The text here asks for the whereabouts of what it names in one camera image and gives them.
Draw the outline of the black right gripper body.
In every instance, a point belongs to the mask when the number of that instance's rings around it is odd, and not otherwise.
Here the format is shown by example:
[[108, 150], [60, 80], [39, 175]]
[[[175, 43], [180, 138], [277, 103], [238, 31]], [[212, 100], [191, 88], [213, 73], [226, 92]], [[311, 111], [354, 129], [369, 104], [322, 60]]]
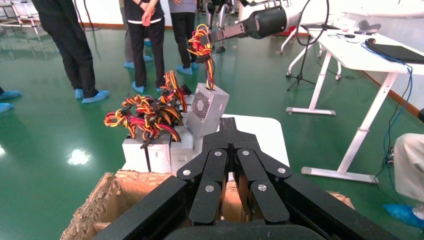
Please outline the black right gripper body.
[[281, 6], [254, 11], [247, 18], [246, 33], [253, 39], [283, 32], [287, 27], [286, 11]]

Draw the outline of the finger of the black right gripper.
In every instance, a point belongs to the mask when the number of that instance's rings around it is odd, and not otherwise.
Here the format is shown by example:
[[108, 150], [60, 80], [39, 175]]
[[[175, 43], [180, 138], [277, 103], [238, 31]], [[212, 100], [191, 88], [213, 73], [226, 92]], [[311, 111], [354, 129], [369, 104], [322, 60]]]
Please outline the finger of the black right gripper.
[[242, 22], [235, 25], [224, 27], [215, 32], [216, 36], [246, 36], [246, 27]]
[[221, 29], [221, 30], [217, 30], [214, 32], [211, 32], [209, 34], [209, 40], [211, 42], [221, 42], [227, 39], [232, 39], [232, 38], [245, 38], [248, 37], [249, 35], [244, 32], [244, 31], [240, 31], [240, 30], [231, 30], [231, 29]]

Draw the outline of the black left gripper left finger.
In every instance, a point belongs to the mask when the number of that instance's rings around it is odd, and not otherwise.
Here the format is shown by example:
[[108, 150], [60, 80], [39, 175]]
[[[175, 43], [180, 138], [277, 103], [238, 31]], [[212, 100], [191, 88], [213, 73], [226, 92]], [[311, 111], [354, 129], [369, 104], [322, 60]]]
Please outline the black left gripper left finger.
[[96, 240], [190, 240], [196, 227], [221, 219], [228, 173], [228, 131], [203, 137], [201, 153], [125, 211]]

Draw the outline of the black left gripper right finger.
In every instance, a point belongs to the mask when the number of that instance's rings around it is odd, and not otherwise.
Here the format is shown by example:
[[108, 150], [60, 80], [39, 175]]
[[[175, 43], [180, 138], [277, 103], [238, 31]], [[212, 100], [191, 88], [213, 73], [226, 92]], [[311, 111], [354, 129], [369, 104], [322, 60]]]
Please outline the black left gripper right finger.
[[257, 137], [228, 119], [233, 172], [251, 220], [300, 225], [325, 240], [395, 240], [397, 237], [303, 175], [264, 153]]

